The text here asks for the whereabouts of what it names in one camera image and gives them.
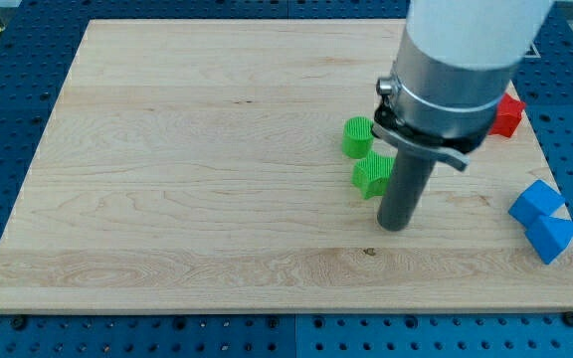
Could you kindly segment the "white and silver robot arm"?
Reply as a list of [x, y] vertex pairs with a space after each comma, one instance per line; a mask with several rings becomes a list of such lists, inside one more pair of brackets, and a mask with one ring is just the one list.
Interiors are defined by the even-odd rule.
[[372, 131], [396, 168], [459, 171], [487, 136], [498, 103], [552, 7], [551, 0], [414, 0]]

